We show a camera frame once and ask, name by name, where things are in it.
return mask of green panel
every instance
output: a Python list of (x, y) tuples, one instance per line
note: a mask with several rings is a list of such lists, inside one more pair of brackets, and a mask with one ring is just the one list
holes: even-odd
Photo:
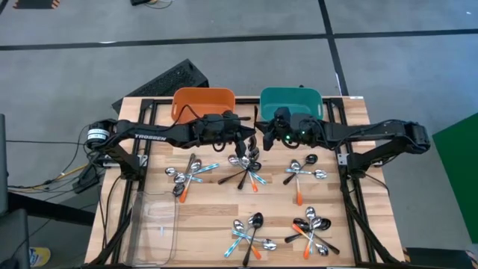
[(473, 243), (478, 243), (478, 114), (433, 135)]

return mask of wooden tabletop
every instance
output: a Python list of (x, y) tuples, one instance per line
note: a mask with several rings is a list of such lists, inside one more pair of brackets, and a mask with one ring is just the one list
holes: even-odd
[[(140, 103), (140, 97), (124, 98), (119, 118), (136, 122)], [(370, 123), (362, 98), (344, 97), (344, 107), (349, 125)], [(170, 105), (159, 105), (155, 124), (163, 126), (172, 124), (170, 110)], [(235, 113), (242, 117), (253, 117), (253, 105), (236, 105)], [(338, 111), (335, 112), (335, 116), (337, 117), (336, 121), (340, 122)], [(252, 121), (242, 124), (252, 127)], [(185, 150), (173, 148), (167, 143), (152, 143), (145, 189), (148, 193), (171, 191), (174, 187), (173, 179), (164, 173), (164, 169), (175, 167), (184, 171), (191, 153), (195, 153), (197, 158), (201, 158), (203, 167), (216, 162), (220, 163), (219, 168), (198, 176), (204, 180), (203, 183), (192, 182), (190, 184), (185, 203), (178, 202), (176, 254), (166, 266), (240, 266), (247, 249), (245, 240), (242, 240), (228, 259), (224, 258), (224, 252), (236, 239), (231, 234), (232, 222), (234, 219), (239, 219), (246, 223), (249, 216), (256, 212), (261, 212), (264, 215), (264, 225), (257, 231), (256, 237), (274, 240), (277, 243), (277, 249), (267, 251), (262, 249), (260, 244), (255, 243), (262, 259), (258, 261), (251, 254), (249, 266), (354, 265), (344, 202), (339, 191), (340, 181), (334, 152), (319, 147), (310, 149), (307, 146), (300, 146), (299, 149), (292, 150), (285, 148), (279, 142), (275, 142), (274, 147), (266, 152), (262, 150), (262, 133), (258, 132), (256, 137), (261, 150), (258, 161), (263, 165), (258, 175), (267, 181), (267, 185), (258, 184), (257, 193), (252, 191), (249, 180), (246, 181), (243, 190), (239, 191), (237, 185), (240, 177), (223, 185), (217, 184), (217, 180), (240, 171), (240, 168), (233, 167), (227, 161), (228, 155), (234, 154), (234, 145), (227, 146), (223, 152), (218, 153), (211, 146)], [(125, 140), (121, 145), (127, 152), (130, 152), (133, 140)], [(374, 147), (374, 142), (353, 144), (355, 152), (366, 152)], [(304, 203), (302, 206), (298, 206), (295, 202), (295, 184), (293, 182), (289, 185), (282, 184), (282, 181), (288, 176), (285, 173), (285, 168), (290, 166), (291, 159), (295, 158), (303, 162), (303, 159), (311, 153), (317, 154), (319, 158), (318, 162), (307, 167), (307, 170), (325, 170), (328, 177), (318, 180), (309, 175), (299, 176)], [(368, 173), (384, 180), (382, 171), (378, 168), (370, 168)], [(103, 207), (105, 207), (111, 186), (119, 174), (120, 170), (113, 168), (105, 175), (102, 188)], [(395, 258), (403, 260), (402, 247), (387, 191), (369, 179), (361, 179), (361, 186), (371, 229)], [(117, 228), (124, 189), (125, 180), (120, 180), (112, 193), (107, 228), (109, 238)], [(289, 244), (284, 242), (285, 237), (295, 234), (291, 228), (292, 220), (295, 217), (305, 218), (307, 206), (313, 206), (317, 215), (327, 217), (332, 221), (330, 229), (316, 233), (335, 245), (341, 251), (339, 256), (330, 252), (329, 256), (322, 257), (315, 252), (308, 260), (305, 260), (302, 254), (307, 239), (302, 237)], [(150, 224), (148, 226), (149, 233), (140, 237), (138, 245), (142, 248), (138, 256), (141, 259), (147, 261), (155, 257), (153, 249), (144, 246), (151, 244), (151, 240), (155, 241), (154, 237), (156, 236), (161, 238), (164, 231), (162, 228), (159, 229), (159, 226), (155, 223)], [(366, 260), (367, 252), (363, 234), (358, 227), (357, 231), (361, 256)], [(98, 207), (85, 262), (90, 262), (97, 257), (102, 248), (102, 237), (102, 218)]]

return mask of gray floor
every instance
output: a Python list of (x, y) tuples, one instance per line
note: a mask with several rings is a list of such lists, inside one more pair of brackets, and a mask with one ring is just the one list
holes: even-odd
[[(0, 15), (0, 46), (324, 32), (315, 0), (176, 0), (165, 10), (132, 7), (126, 0), (63, 0), (57, 10), (14, 10), (12, 4)], [(326, 4), (338, 33), (478, 28), (474, 0)], [(349, 92), (365, 96), (371, 120), (414, 120), (430, 134), (478, 111), (477, 45), (477, 35), (337, 41)], [(112, 102), (185, 58), (211, 86), (239, 96), (299, 84), (339, 94), (326, 40), (0, 52), (0, 112), (7, 115), (7, 136), (74, 141), (86, 124), (115, 116)], [(8, 144), (10, 183), (32, 185), (56, 176), (74, 148)], [(81, 150), (73, 167), (84, 162)], [(471, 247), (434, 147), (425, 155), (397, 158), (385, 167), (385, 178), (403, 246)], [(97, 199), (95, 191), (72, 196), (52, 201), (81, 207)], [(87, 240), (78, 240), (75, 248), (66, 242), (72, 230), (79, 238), (87, 238), (89, 230), (56, 222), (47, 227), (32, 241), (54, 250), (49, 267), (81, 262)]]

